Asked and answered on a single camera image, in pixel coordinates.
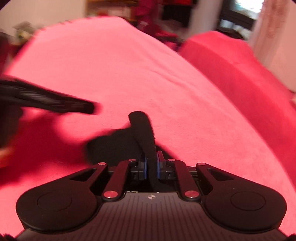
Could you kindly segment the black pants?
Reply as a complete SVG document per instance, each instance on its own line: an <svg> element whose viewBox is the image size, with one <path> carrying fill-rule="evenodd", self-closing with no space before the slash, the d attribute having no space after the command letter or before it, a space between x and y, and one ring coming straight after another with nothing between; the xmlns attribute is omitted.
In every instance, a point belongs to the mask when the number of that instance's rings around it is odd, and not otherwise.
<svg viewBox="0 0 296 241"><path fill-rule="evenodd" d="M93 165L106 162L109 166L117 166L124 160L143 161L147 159L147 178L140 181L134 180L132 174L129 173L125 190L175 192L175 181L157 178L157 151L161 151L165 159L172 159L174 156L156 145L151 121L146 113L134 111L128 115L128 118L129 127L95 137L86 144L87 160Z"/></svg>

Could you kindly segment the cluttered side table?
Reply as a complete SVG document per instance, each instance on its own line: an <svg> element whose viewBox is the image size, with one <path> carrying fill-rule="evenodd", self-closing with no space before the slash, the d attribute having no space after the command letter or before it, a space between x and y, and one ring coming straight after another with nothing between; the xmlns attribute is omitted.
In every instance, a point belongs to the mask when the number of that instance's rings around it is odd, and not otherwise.
<svg viewBox="0 0 296 241"><path fill-rule="evenodd" d="M1 41L8 40L8 42L12 45L20 46L29 41L29 39L31 39L31 37L37 31L37 29L28 21L23 21L14 25L13 29L13 35L9 35L1 29Z"/></svg>

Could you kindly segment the near bed red blanket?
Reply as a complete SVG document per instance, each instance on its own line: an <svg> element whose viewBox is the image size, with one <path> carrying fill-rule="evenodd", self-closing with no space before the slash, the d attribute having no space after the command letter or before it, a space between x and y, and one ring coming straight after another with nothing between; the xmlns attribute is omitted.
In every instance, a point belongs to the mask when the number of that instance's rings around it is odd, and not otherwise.
<svg viewBox="0 0 296 241"><path fill-rule="evenodd" d="M205 162L269 186L286 199L281 230L295 231L293 187L243 115L169 47L116 17L39 31L5 70L10 77L95 101L96 115L26 108L1 169L1 233L22 230L16 200L26 190L85 168L87 140L150 117L157 144L188 165Z"/></svg>

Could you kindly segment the far bed red sheet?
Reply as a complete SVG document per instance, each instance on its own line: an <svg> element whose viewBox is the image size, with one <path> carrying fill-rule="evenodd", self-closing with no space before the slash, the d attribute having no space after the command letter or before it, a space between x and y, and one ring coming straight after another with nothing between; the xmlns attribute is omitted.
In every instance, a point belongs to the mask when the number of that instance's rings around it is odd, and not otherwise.
<svg viewBox="0 0 296 241"><path fill-rule="evenodd" d="M239 109L295 180L292 93L255 58L247 42L211 31L190 37L180 54Z"/></svg>

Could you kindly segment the hanging clothes on rack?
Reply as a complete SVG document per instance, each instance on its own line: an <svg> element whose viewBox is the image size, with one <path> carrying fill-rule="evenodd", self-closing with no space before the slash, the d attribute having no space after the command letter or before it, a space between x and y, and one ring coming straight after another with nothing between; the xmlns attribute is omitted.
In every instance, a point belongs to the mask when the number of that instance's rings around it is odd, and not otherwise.
<svg viewBox="0 0 296 241"><path fill-rule="evenodd" d="M188 28L193 8L198 1L139 1L135 8L136 28L172 47L180 46L178 35L164 30L163 21Z"/></svg>

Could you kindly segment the dark framed window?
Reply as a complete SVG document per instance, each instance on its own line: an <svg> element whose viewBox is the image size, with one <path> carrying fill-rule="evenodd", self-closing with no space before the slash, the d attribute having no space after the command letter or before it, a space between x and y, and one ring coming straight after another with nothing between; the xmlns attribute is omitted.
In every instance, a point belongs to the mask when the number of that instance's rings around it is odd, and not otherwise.
<svg viewBox="0 0 296 241"><path fill-rule="evenodd" d="M248 40L261 12L263 1L224 0L216 31L234 39Z"/></svg>

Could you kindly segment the pink lace curtain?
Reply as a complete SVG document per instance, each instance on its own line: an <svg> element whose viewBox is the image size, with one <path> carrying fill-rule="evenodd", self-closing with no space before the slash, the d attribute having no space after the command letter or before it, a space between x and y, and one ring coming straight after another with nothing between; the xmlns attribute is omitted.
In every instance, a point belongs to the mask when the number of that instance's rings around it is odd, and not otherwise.
<svg viewBox="0 0 296 241"><path fill-rule="evenodd" d="M280 44L281 35L294 1L263 1L261 12L248 40L254 56L268 68Z"/></svg>

